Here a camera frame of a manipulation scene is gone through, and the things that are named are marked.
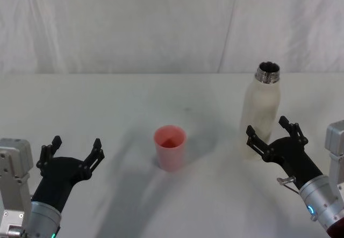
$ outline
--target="cup rim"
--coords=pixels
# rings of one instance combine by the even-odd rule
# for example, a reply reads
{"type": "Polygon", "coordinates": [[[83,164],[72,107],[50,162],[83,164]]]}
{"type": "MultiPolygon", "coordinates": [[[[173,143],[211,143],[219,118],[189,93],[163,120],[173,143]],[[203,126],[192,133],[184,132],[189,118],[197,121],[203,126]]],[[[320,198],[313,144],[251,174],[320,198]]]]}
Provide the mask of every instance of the cup rim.
{"type": "Polygon", "coordinates": [[[186,141],[187,141],[187,134],[186,132],[183,130],[183,128],[177,126],[177,125],[173,125],[173,124],[168,124],[168,125],[164,125],[164,126],[161,126],[160,128],[156,129],[156,131],[154,132],[154,136],[153,136],[153,139],[154,139],[154,143],[159,147],[159,148],[162,148],[164,150],[176,150],[176,149],[179,149],[180,147],[182,147],[183,145],[185,145],[186,141]],[[164,128],[168,128],[168,127],[173,127],[173,128],[176,128],[178,129],[178,131],[180,131],[183,135],[183,142],[180,143],[178,146],[176,147],[172,147],[172,148],[167,148],[167,147],[163,147],[161,146],[159,143],[157,143],[156,141],[156,136],[158,134],[159,131],[161,131],[162,129],[164,128]]]}

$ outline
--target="white water bottle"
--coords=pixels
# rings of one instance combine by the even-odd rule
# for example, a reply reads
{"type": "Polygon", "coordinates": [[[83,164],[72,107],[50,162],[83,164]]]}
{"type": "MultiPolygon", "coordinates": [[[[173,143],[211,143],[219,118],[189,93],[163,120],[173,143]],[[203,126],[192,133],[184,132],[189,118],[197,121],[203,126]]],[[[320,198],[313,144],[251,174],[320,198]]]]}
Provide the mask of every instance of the white water bottle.
{"type": "Polygon", "coordinates": [[[279,69],[273,62],[262,62],[246,91],[238,139],[240,153],[245,159],[258,156],[246,145],[248,125],[252,125],[257,136],[265,143],[269,141],[281,100],[279,69]]]}

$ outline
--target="metal bracket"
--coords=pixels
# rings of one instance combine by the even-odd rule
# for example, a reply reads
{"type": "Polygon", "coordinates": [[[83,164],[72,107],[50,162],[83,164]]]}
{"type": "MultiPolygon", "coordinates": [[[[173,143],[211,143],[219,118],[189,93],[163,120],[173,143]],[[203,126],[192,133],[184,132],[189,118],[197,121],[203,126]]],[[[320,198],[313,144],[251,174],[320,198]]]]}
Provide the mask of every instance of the metal bracket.
{"type": "Polygon", "coordinates": [[[282,179],[282,178],[277,178],[277,181],[278,183],[281,185],[281,186],[284,186],[286,187],[287,189],[295,192],[296,194],[299,194],[296,190],[294,190],[293,188],[287,186],[288,183],[294,183],[296,181],[296,178],[295,176],[291,176],[291,177],[288,177],[288,178],[285,178],[285,179],[282,179]]]}
{"type": "Polygon", "coordinates": [[[18,228],[28,220],[31,197],[27,180],[32,167],[28,141],[0,139],[0,191],[4,204],[0,237],[18,237],[18,228]]]}

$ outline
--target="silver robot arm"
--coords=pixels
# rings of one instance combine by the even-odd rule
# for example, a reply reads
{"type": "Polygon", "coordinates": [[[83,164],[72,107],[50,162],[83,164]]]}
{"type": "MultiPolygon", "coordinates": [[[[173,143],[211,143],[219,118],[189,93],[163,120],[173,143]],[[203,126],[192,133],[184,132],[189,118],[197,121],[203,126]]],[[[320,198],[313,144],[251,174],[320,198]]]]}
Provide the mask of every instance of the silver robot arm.
{"type": "Polygon", "coordinates": [[[325,148],[330,151],[331,158],[329,182],[344,200],[344,120],[328,126],[325,148]]]}
{"type": "Polygon", "coordinates": [[[32,167],[28,141],[0,139],[0,191],[4,205],[0,237],[20,237],[22,226],[28,223],[31,196],[27,180],[32,167]]]}

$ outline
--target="pink plastic cup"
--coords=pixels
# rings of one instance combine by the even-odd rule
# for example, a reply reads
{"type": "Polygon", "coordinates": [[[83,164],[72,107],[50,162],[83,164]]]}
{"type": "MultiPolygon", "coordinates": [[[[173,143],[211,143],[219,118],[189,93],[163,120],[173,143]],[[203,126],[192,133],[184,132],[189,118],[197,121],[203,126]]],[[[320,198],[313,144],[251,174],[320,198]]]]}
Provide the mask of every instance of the pink plastic cup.
{"type": "Polygon", "coordinates": [[[174,172],[184,165],[185,142],[187,135],[175,125],[162,126],[154,134],[157,160],[167,172],[174,172]]]}

